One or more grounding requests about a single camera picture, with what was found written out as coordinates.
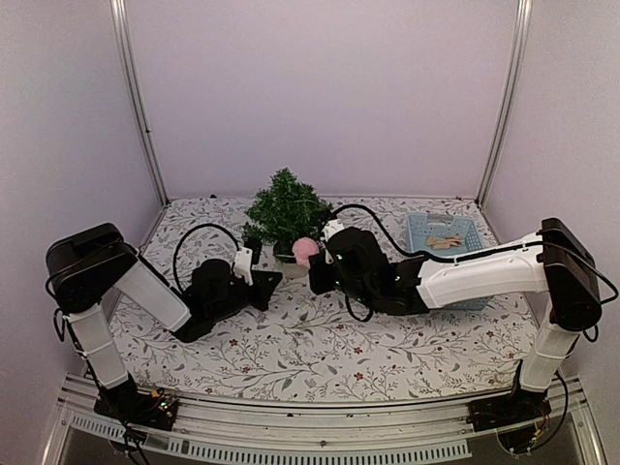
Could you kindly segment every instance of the robotic arm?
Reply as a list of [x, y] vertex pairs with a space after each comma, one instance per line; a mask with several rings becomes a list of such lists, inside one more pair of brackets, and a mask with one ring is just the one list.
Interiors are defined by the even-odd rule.
[[[337, 219], [327, 223], [324, 241], [323, 253], [310, 260], [311, 289], [342, 291], [352, 317], [363, 322], [375, 311], [416, 315], [471, 298], [549, 291], [552, 305], [534, 347], [520, 361], [512, 392], [469, 404], [468, 421], [477, 431], [548, 415], [545, 398], [554, 374], [579, 333], [602, 315], [594, 260], [558, 219], [542, 221], [540, 231], [517, 241], [471, 254], [440, 258], [399, 250], [409, 256], [400, 263], [388, 261], [372, 232], [345, 228]], [[351, 298], [369, 309], [366, 318], [353, 313]]]
[[239, 247], [232, 269], [223, 260], [205, 261], [193, 271], [191, 286], [180, 292], [125, 243], [112, 224], [80, 232], [49, 248], [46, 288], [100, 388], [97, 413], [170, 430], [176, 411], [169, 395], [138, 392], [109, 332], [100, 304], [103, 295], [117, 289], [179, 341], [192, 342], [247, 305], [262, 311], [268, 308], [282, 274], [252, 269], [260, 256], [260, 244], [255, 249]]

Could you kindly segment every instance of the pink pom-pom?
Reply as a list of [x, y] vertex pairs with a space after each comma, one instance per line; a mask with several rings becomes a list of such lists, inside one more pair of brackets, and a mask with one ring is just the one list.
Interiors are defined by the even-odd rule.
[[319, 253], [319, 246], [310, 237], [302, 237], [293, 244], [293, 255], [297, 264], [310, 267], [310, 257]]

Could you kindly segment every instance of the green plant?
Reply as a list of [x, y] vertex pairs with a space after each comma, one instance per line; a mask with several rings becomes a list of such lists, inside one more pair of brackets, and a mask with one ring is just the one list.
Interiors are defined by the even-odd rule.
[[245, 224], [243, 235], [277, 243], [279, 251], [290, 255], [296, 240], [319, 238], [330, 211], [331, 203], [319, 199], [314, 187], [299, 182], [284, 168], [271, 176], [269, 189], [259, 191], [254, 204], [246, 210], [252, 222]]

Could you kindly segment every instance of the light blue tray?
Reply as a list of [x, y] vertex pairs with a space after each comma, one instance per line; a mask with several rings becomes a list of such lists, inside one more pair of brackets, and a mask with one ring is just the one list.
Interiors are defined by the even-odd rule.
[[[425, 250], [433, 255], [449, 257], [451, 255], [466, 254], [483, 248], [481, 238], [472, 218], [464, 216], [438, 215], [432, 213], [411, 213], [407, 216], [409, 232], [409, 249], [412, 252]], [[463, 238], [462, 247], [450, 247], [447, 250], [433, 250], [426, 245], [428, 236], [445, 239], [451, 235]], [[492, 297], [463, 300], [448, 305], [446, 308], [457, 310], [482, 310]]]

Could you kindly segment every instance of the leaf pattern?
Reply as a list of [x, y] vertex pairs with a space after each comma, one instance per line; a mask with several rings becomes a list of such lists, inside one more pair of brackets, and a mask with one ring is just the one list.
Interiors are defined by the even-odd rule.
[[[411, 212], [475, 219], [485, 246], [495, 239], [472, 201], [433, 199], [328, 199], [338, 207], [362, 203], [376, 211], [395, 240], [407, 245]], [[171, 280], [180, 236], [199, 223], [222, 225], [241, 237], [252, 199], [173, 201], [145, 256]], [[392, 260], [400, 260], [363, 211], [346, 210], [344, 223], [372, 231]], [[223, 234], [201, 230], [179, 256], [179, 276], [207, 257], [231, 261]], [[265, 246], [259, 269], [281, 269]], [[123, 297], [110, 322], [118, 350], [137, 382], [186, 392], [299, 402], [407, 400], [507, 388], [536, 327], [519, 294], [495, 296], [481, 311], [436, 310], [428, 315], [376, 315], [353, 320], [340, 293], [313, 295], [307, 277], [285, 280], [270, 308], [247, 308], [220, 322], [204, 338], [183, 344]]]

